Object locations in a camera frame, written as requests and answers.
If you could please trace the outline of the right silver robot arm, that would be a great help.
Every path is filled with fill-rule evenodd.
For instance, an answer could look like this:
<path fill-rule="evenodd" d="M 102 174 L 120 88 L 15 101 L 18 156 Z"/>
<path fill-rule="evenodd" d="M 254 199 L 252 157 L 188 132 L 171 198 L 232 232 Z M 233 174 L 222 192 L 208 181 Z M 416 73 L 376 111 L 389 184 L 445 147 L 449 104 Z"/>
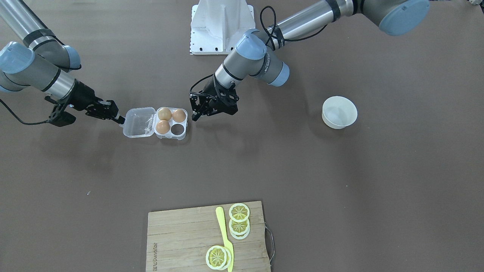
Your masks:
<path fill-rule="evenodd" d="M 32 86 L 45 93 L 54 108 L 46 123 L 62 127 L 76 117 L 66 108 L 85 111 L 87 116 L 110 119 L 123 125 L 125 118 L 113 100 L 102 100 L 95 91 L 71 76 L 81 69 L 80 56 L 65 45 L 22 0 L 2 0 L 1 18 L 22 40 L 1 49 L 1 90 L 15 93 Z"/>

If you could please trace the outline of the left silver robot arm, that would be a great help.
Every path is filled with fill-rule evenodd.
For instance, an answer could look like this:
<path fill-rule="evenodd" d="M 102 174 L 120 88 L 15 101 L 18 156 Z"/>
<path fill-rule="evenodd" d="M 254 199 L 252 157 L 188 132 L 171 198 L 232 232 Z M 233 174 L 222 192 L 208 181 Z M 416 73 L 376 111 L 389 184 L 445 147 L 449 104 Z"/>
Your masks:
<path fill-rule="evenodd" d="M 363 14 L 382 32 L 401 36 L 418 24 L 430 8 L 428 0 L 320 0 L 292 16 L 261 29 L 248 29 L 211 75 L 201 91 L 189 91 L 192 120 L 219 113 L 234 115 L 239 97 L 236 87 L 247 76 L 279 87 L 289 78 L 289 67 L 274 54 L 287 43 L 321 33 L 341 17 Z"/>

